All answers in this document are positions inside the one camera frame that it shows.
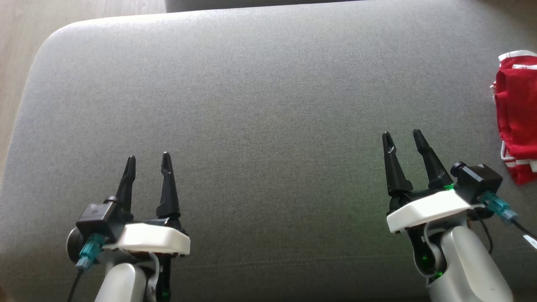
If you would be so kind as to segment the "large grey sofa seat cushion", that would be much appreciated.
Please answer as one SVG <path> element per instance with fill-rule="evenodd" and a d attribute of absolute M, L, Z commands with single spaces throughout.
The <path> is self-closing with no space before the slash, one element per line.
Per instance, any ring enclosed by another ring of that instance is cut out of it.
<path fill-rule="evenodd" d="M 381 135 L 427 187 L 412 131 L 444 166 L 486 164 L 537 232 L 537 183 L 499 153 L 498 57 L 537 52 L 537 0 L 368 0 L 102 18 L 36 54 L 0 189 L 0 287 L 65 302 L 65 243 L 136 156 L 132 212 L 155 218 L 170 153 L 190 255 L 173 302 L 426 296 L 389 232 Z"/>

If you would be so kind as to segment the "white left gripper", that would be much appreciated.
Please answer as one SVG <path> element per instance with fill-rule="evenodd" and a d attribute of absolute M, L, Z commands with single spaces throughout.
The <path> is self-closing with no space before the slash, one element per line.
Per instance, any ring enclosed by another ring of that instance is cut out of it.
<path fill-rule="evenodd" d="M 171 156 L 164 152 L 161 174 L 163 174 L 162 193 L 156 208 L 158 219 L 132 222 L 125 225 L 114 243 L 106 243 L 104 249 L 121 249 L 135 253 L 159 253 L 189 255 L 190 237 L 178 220 L 180 203 L 176 180 L 173 173 Z M 132 208 L 132 189 L 136 179 L 136 157 L 128 157 L 115 197 L 123 210 Z"/>

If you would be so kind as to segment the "red Bulls 23 jersey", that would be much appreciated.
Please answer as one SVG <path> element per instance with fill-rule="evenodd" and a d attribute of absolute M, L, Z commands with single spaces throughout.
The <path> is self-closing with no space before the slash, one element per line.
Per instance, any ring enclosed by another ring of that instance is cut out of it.
<path fill-rule="evenodd" d="M 537 180 L 537 67 L 501 63 L 494 88 L 508 172 L 517 185 Z"/>

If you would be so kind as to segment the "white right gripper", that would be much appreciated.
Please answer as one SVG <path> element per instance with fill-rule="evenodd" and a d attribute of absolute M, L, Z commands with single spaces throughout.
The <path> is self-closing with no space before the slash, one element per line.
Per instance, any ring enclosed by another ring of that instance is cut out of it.
<path fill-rule="evenodd" d="M 454 183 L 451 176 L 421 130 L 414 129 L 413 136 L 426 168 L 428 188 L 431 189 L 416 193 L 412 192 L 414 187 L 410 180 L 405 178 L 391 134 L 382 134 L 384 170 L 388 195 L 391 197 L 386 218 L 390 233 L 394 234 L 474 208 L 483 208 L 483 204 L 471 204 L 451 189 Z"/>

